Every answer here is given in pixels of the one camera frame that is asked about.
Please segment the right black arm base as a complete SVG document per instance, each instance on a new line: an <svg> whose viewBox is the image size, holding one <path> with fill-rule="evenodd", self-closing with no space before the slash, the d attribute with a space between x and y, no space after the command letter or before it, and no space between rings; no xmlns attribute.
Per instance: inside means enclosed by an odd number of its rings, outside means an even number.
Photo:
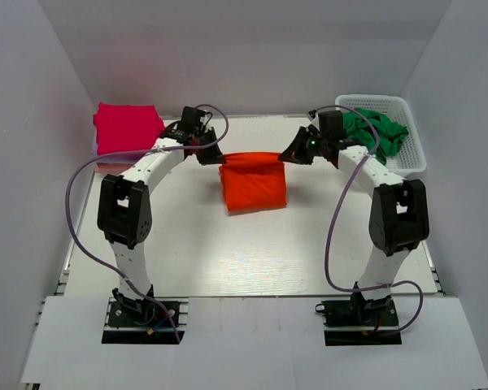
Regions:
<svg viewBox="0 0 488 390"><path fill-rule="evenodd" d="M321 301L315 312L323 317L325 345L401 345L399 317L393 301L388 306L364 310L351 300Z"/></svg>

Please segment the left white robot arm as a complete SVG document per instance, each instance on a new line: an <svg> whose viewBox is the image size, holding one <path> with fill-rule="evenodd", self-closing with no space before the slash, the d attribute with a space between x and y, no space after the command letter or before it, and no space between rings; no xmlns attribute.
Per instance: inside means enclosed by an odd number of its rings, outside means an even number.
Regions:
<svg viewBox="0 0 488 390"><path fill-rule="evenodd" d="M147 274L144 250L152 228L150 195L192 154L202 165L225 162L211 126L212 111L210 106L186 106L181 118L167 125L130 168L102 179L97 224L122 273L112 293L121 313L138 326L151 324L161 311L152 301L154 286Z"/></svg>

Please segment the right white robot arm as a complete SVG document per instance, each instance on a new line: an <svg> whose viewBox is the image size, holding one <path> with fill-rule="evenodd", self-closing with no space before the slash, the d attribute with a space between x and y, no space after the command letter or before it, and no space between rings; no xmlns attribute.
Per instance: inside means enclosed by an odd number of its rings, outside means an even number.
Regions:
<svg viewBox="0 0 488 390"><path fill-rule="evenodd" d="M375 327L393 302L399 269L408 255L429 236L425 185L390 171L375 155L381 144L377 128L357 109L325 106L310 112L279 161L310 165L322 157L349 176L344 191L357 184L370 196L368 234L373 244L360 278L351 288L338 286L325 272L328 284L349 294L346 301L325 303L330 327Z"/></svg>

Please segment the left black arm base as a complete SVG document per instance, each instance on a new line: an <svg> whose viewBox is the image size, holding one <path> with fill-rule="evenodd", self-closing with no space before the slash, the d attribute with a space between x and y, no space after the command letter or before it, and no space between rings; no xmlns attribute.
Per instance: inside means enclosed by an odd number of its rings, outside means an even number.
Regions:
<svg viewBox="0 0 488 390"><path fill-rule="evenodd" d="M185 334L189 300L164 298L157 305L112 291L102 331L104 345L178 345Z"/></svg>

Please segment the orange t-shirt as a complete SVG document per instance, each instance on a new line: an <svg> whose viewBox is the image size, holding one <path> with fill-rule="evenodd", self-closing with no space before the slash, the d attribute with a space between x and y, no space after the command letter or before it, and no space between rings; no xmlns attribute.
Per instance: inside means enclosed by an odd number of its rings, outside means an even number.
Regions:
<svg viewBox="0 0 488 390"><path fill-rule="evenodd" d="M277 152L226 154L219 167L222 196L229 213L287 206L285 164Z"/></svg>

